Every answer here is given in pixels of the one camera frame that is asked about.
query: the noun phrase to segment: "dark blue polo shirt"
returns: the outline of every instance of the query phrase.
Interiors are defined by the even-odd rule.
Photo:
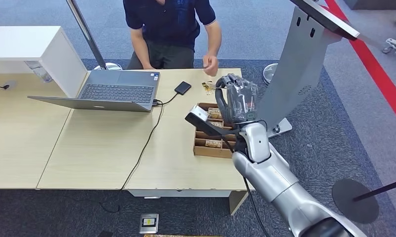
[[[202,24],[215,21],[209,0],[123,0],[126,21],[130,28],[143,28],[145,40],[194,49]]]

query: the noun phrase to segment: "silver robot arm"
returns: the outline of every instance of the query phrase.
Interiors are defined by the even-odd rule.
[[[247,154],[234,152],[234,166],[265,201],[274,205],[294,236],[366,236],[351,221],[319,203],[298,183],[289,164],[269,143],[262,124],[247,124],[239,135],[246,142]]]
[[[227,91],[228,103],[221,88]],[[233,130],[207,122],[208,113],[198,106],[185,119],[209,136],[236,135],[236,144],[230,147],[234,166],[274,205],[295,237],[365,237],[351,221],[323,206],[298,183],[289,164],[269,143],[266,128],[255,120],[257,91],[257,85],[234,74],[217,81],[218,108]]]

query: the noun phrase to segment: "black cable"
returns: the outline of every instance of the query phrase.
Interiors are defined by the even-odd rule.
[[[108,213],[117,213],[117,212],[119,212],[119,211],[121,210],[121,206],[120,206],[120,205],[118,205],[118,209],[117,209],[117,210],[109,210],[109,209],[107,209],[107,208],[104,206],[104,204],[107,203],[107,202],[109,202],[110,199],[112,199],[112,198],[114,198],[114,197],[117,197],[118,195],[121,194],[122,190],[124,189],[125,185],[126,185],[127,182],[129,181],[129,179],[131,178],[131,176],[133,175],[134,171],[138,168],[138,165],[140,164],[141,158],[143,157],[143,153],[144,153],[144,151],[145,151],[145,148],[147,147],[148,143],[150,142],[151,136],[152,136],[154,130],[156,129],[156,127],[158,126],[158,124],[159,124],[159,122],[160,122],[161,116],[163,115],[163,111],[164,111],[163,105],[165,105],[165,104],[171,102],[171,101],[176,97],[176,95],[174,95],[173,98],[171,98],[171,99],[170,99],[168,102],[166,102],[166,103],[163,103],[163,102],[160,101],[160,100],[155,100],[156,102],[158,102],[157,105],[158,105],[158,106],[161,106],[161,110],[160,110],[160,114],[159,114],[159,118],[158,118],[158,120],[157,120],[157,123],[156,123],[156,125],[153,127],[153,129],[151,130],[151,132],[150,132],[150,134],[149,134],[149,136],[148,136],[148,139],[147,139],[147,141],[146,141],[146,143],[145,143],[143,149],[141,150],[140,156],[138,157],[137,163],[134,165],[134,168],[133,168],[133,169],[131,170],[131,172],[129,173],[127,179],[125,180],[125,182],[124,182],[124,184],[122,185],[122,187],[118,190],[119,192],[118,192],[117,194],[115,194],[115,195],[113,195],[113,196],[111,196],[111,197],[105,199],[105,201],[96,201],[96,200],[91,200],[91,199],[87,199],[87,198],[84,198],[84,199],[75,199],[75,198],[73,198],[73,197],[63,196],[63,195],[52,195],[52,196],[54,196],[54,197],[68,198],[68,199],[71,199],[71,200],[76,201],[76,202],[79,202],[79,201],[89,201],[89,202],[93,202],[93,203],[99,204],[99,205],[101,206],[101,208],[102,208],[105,212],[108,212]]]
[[[266,237],[270,237],[270,235],[268,234],[267,230],[265,229],[265,227],[264,227],[264,225],[262,223],[262,220],[260,219],[259,213],[258,213],[258,211],[256,209],[256,204],[254,203],[253,195],[252,195],[252,193],[250,191],[249,184],[247,183],[247,179],[244,176],[243,176],[243,179],[244,179],[244,183],[245,183],[246,188],[247,188],[247,192],[249,193],[249,196],[250,196],[250,201],[252,203],[252,206],[253,206],[253,209],[254,209],[254,213],[256,215],[257,222],[259,223],[260,227],[262,228],[262,231],[263,231],[264,235]]]
[[[166,103],[163,103],[161,100],[157,100],[157,99],[154,99],[154,101],[155,102],[160,102],[160,104],[157,104],[157,105],[167,105],[167,104],[169,104],[177,95],[179,95],[179,93],[176,93],[168,102],[166,102]]]
[[[0,86],[0,88],[2,88],[2,89],[8,89],[10,87],[10,85],[4,85],[4,86]]]
[[[107,202],[109,202],[109,199],[118,196],[119,193],[120,193],[120,191],[119,191],[117,194],[111,196],[110,198],[105,199],[105,201],[96,201],[96,200],[91,200],[91,199],[87,199],[87,198],[75,199],[75,198],[73,198],[73,197],[65,196],[65,195],[49,195],[49,196],[52,196],[52,197],[59,197],[59,198],[68,198],[68,199],[71,199],[71,200],[73,200],[73,201],[75,201],[75,202],[79,202],[79,201],[89,201],[89,202],[97,203],[97,204],[99,204],[99,205],[101,206],[101,208],[102,208],[105,212],[111,213],[111,214],[115,214],[115,213],[117,213],[117,212],[119,212],[119,211],[121,210],[121,206],[120,206],[120,205],[118,205],[118,209],[115,211],[115,210],[109,210],[109,209],[107,209],[107,208],[104,206],[104,204],[107,203]]]
[[[234,149],[231,144],[227,141],[227,138],[224,135],[221,135],[221,139],[227,144],[227,147],[230,149],[231,153],[234,153]]]
[[[221,139],[227,144],[227,146],[230,149],[230,151],[232,153],[234,153],[234,150],[233,150],[231,144],[227,141],[225,136],[221,136]],[[247,179],[244,176],[243,176],[243,179],[244,179],[244,183],[245,183],[246,188],[247,188],[247,192],[249,193],[249,196],[250,196],[250,201],[252,202],[252,206],[253,206],[253,209],[254,209],[254,213],[256,215],[257,222],[259,223],[260,227],[262,228],[262,231],[263,231],[264,235],[266,237],[270,237],[270,235],[268,234],[267,230],[265,229],[265,227],[264,227],[264,225],[262,223],[262,220],[260,219],[259,213],[258,213],[258,211],[256,209],[256,204],[254,203],[253,195],[252,195],[252,193],[250,191],[249,184],[247,183]]]
[[[130,178],[131,178],[131,176],[133,175],[134,171],[137,169],[138,165],[140,164],[140,161],[141,161],[141,158],[143,157],[143,153],[144,153],[144,151],[145,151],[145,148],[147,147],[147,145],[148,145],[148,143],[149,143],[149,141],[150,141],[150,139],[151,139],[151,136],[153,135],[154,130],[157,128],[157,126],[158,126],[158,124],[159,124],[159,122],[160,122],[161,116],[162,116],[163,111],[164,111],[163,105],[169,103],[170,101],[172,101],[173,98],[172,98],[171,100],[169,100],[168,102],[166,102],[166,103],[163,103],[163,102],[161,102],[160,100],[156,100],[157,102],[159,102],[159,104],[157,104],[157,105],[160,105],[160,106],[161,106],[159,118],[158,118],[158,120],[157,120],[156,125],[155,125],[155,126],[153,127],[153,129],[151,130],[150,135],[148,136],[147,142],[145,143],[143,149],[141,150],[141,153],[140,153],[140,156],[138,157],[137,163],[134,165],[134,168],[133,168],[133,169],[131,170],[131,172],[129,173],[127,179],[125,180],[125,182],[124,182],[124,184],[122,185],[122,187],[121,187],[120,190],[123,190],[123,189],[124,189],[125,185],[126,185],[127,182],[130,180]]]
[[[267,123],[266,123],[266,121],[264,121],[263,119],[261,119],[261,120],[258,120],[257,122],[264,122],[264,125],[266,125],[265,128],[266,128],[266,132],[267,132]]]

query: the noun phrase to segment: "person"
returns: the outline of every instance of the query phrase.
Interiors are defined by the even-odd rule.
[[[209,0],[123,0],[134,48],[127,69],[193,68],[195,39],[200,26],[208,33],[204,72],[215,76],[221,28]]]

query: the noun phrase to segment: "laptop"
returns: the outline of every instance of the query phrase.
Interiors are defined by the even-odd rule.
[[[72,109],[151,112],[159,77],[158,72],[93,70],[77,98],[28,98]]]

